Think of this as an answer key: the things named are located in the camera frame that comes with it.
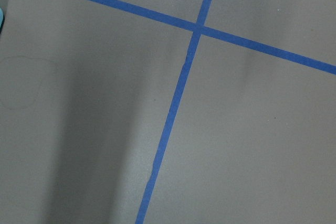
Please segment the light blue plastic bin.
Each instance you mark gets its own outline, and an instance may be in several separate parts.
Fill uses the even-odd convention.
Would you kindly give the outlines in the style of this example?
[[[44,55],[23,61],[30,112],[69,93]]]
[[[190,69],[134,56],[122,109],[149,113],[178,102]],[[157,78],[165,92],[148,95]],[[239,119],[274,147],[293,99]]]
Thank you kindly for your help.
[[[3,10],[0,8],[0,32],[3,29],[4,19],[5,19],[5,17],[4,17]]]

